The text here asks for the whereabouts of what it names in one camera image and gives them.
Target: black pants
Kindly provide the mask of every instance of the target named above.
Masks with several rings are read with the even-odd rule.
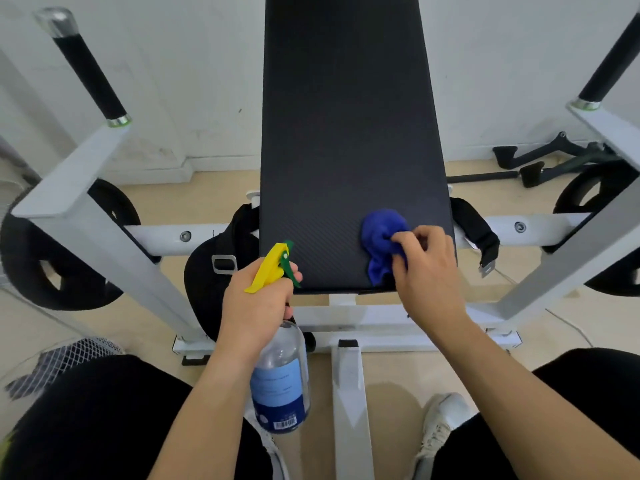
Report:
[[[613,439],[640,458],[640,356],[575,349],[533,372]],[[480,414],[457,428],[436,454],[431,478],[466,478],[473,465],[492,479],[516,479]]]
[[[640,458],[640,356],[576,349],[534,373]],[[145,480],[190,391],[130,355],[79,365],[20,420],[0,480]],[[469,465],[478,473],[485,468],[492,479],[516,478],[480,415],[449,437],[436,455],[432,478],[466,478]],[[258,433],[243,421],[236,479],[271,476]]]

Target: barcode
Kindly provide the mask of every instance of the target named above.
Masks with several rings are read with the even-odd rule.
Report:
[[[298,424],[298,418],[293,416],[293,418],[287,419],[286,421],[275,421],[273,423],[273,428],[286,429],[286,428],[291,428],[292,426],[295,426],[297,424]]]

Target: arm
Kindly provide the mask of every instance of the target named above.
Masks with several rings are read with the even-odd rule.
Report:
[[[288,278],[255,294],[245,293],[262,259],[231,279],[222,309],[216,348],[204,372],[173,421],[149,480],[232,479],[249,391],[260,351],[275,335],[293,294]],[[298,267],[291,264],[300,281]]]
[[[394,256],[405,309],[467,387],[518,478],[640,478],[638,459],[471,321],[442,228],[421,226],[393,240],[407,256],[407,266]]]

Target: black handle grip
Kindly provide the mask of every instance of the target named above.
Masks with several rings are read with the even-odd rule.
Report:
[[[584,102],[602,102],[638,53],[640,53],[640,13],[636,13],[633,17],[578,97]]]
[[[128,123],[127,112],[78,33],[73,14],[66,8],[50,7],[37,10],[34,16],[53,38],[104,117],[117,126]]]

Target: person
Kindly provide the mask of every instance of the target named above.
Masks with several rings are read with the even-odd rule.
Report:
[[[411,478],[640,478],[640,356],[576,349],[532,373],[467,316],[454,244],[441,228],[392,239],[406,255],[393,257],[405,309],[479,409],[472,417],[458,394],[432,398]],[[260,351],[293,315],[286,278],[244,293],[259,266],[233,275],[196,386],[131,355],[81,364],[21,418],[0,480],[287,478],[270,437],[245,415]]]

